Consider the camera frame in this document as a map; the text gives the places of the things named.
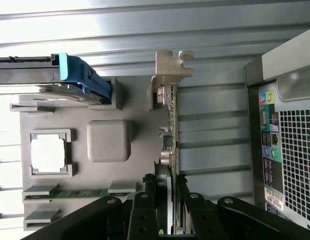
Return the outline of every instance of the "green ps/2 port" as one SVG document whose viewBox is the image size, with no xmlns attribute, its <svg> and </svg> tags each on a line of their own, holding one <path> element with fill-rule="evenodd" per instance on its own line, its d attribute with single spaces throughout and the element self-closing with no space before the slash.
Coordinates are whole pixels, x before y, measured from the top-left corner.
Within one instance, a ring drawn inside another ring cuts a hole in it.
<svg viewBox="0 0 310 240">
<path fill-rule="evenodd" d="M 276 148 L 273 148 L 271 150 L 271 156 L 274 158 L 274 159 L 277 159 L 279 156 L 280 156 L 280 151 Z"/>
</svg>

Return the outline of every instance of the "ventilation grille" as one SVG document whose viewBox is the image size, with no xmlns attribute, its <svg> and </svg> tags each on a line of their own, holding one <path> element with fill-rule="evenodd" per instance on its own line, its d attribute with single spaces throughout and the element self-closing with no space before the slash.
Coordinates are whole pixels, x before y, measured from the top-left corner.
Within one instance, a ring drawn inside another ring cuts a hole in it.
<svg viewBox="0 0 310 240">
<path fill-rule="evenodd" d="M 310 110 L 279 114 L 285 205 L 310 221 Z"/>
</svg>

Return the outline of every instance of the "ribbed metal surface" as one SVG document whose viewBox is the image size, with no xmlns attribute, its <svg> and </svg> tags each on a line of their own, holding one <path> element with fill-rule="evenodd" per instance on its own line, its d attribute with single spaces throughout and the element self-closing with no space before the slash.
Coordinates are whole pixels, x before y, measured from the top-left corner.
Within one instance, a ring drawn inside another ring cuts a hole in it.
<svg viewBox="0 0 310 240">
<path fill-rule="evenodd" d="M 0 239 L 23 226 L 20 117 L 9 108 L 14 99 L 0 97 Z"/>
<path fill-rule="evenodd" d="M 243 66 L 309 28 L 310 1 L 6 0 L 0 56 L 67 52 L 101 76 L 151 76 L 156 51 L 194 51 L 178 89 L 180 170 L 191 191 L 250 202 Z"/>
</svg>

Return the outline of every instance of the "usb port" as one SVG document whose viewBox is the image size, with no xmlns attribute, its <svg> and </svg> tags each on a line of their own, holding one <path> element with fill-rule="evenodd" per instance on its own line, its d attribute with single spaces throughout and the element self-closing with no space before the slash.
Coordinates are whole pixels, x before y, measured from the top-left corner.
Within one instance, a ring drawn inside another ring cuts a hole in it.
<svg viewBox="0 0 310 240">
<path fill-rule="evenodd" d="M 265 183 L 266 184 L 270 183 L 270 174 L 268 172 L 265 172 Z"/>
<path fill-rule="evenodd" d="M 267 144 L 267 135 L 266 135 L 266 132 L 262 132 L 262 139 L 263 139 L 263 145 L 266 145 Z"/>
<path fill-rule="evenodd" d="M 264 158 L 264 168 L 265 168 L 265 170 L 269 169 L 269 161 L 266 158 Z"/>
<path fill-rule="evenodd" d="M 266 133 L 267 134 L 267 145 L 271 145 L 271 134 L 269 132 Z"/>
<path fill-rule="evenodd" d="M 273 174 L 269 174 L 269 184 L 273 184 Z"/>
<path fill-rule="evenodd" d="M 273 163 L 272 161 L 269 161 L 269 168 L 268 168 L 270 171 L 273 170 Z"/>
</svg>

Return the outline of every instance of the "hard drive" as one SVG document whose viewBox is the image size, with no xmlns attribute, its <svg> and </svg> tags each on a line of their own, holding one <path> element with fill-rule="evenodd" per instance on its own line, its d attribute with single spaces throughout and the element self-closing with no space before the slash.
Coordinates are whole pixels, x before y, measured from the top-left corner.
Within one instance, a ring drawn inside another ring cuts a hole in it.
<svg viewBox="0 0 310 240">
<path fill-rule="evenodd" d="M 19 95 L 16 107 L 110 105 L 112 86 L 77 56 L 0 58 L 0 95 Z"/>
<path fill-rule="evenodd" d="M 82 107 L 105 102 L 97 94 L 86 95 L 82 88 L 64 83 L 0 85 L 0 95 L 19 95 L 19 101 L 12 104 L 20 107 Z"/>
</svg>

